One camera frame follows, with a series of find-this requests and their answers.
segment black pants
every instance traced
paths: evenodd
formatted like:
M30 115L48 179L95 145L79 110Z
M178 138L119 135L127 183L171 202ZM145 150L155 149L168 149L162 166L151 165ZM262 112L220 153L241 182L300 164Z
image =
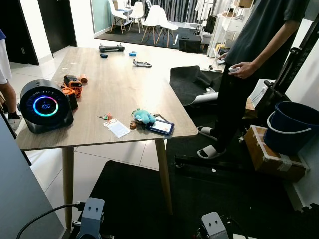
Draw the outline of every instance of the black pants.
M254 90L258 78L241 79L230 76L226 64L218 93L218 120L215 123L215 134L218 136L217 148L225 148L234 137L239 123L244 116L246 101Z

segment black speaker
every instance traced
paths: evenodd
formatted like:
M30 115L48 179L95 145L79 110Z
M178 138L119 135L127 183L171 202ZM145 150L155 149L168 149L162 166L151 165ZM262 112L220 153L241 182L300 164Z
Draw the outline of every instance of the black speaker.
M23 87L20 110L29 130L36 134L73 123L67 96L49 80L34 80Z
M181 36L179 39L179 50L189 53L198 53L200 51L200 36Z

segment white slide sandal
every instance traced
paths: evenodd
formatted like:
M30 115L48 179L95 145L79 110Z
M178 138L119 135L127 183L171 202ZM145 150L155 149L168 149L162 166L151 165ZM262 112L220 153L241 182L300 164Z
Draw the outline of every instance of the white slide sandal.
M208 155L208 157L202 156L200 154L201 151L204 151L204 153L206 153ZM225 152L226 152L226 150L224 150L222 153L218 153L212 145L209 145L206 148L203 148L203 149L197 151L197 155L198 155L198 157L200 157L202 159L215 159L215 158L222 156Z
M211 138L212 140L215 140L217 142L217 138L210 135L211 129L212 128L209 128L209 127L197 127L198 133L200 133L201 135L207 138Z

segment teal plush toy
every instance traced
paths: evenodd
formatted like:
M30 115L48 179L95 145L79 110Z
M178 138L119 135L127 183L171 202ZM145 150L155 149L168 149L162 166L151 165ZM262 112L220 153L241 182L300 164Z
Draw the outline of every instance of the teal plush toy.
M137 109L133 111L133 116L136 120L141 121L144 124L155 122L154 116L150 115L150 113L145 110Z

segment black box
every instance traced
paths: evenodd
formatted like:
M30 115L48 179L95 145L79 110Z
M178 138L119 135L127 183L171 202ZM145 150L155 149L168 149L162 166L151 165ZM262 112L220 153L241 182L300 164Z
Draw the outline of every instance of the black box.
M179 50L189 53L199 53L200 43L200 36L181 36L179 39Z

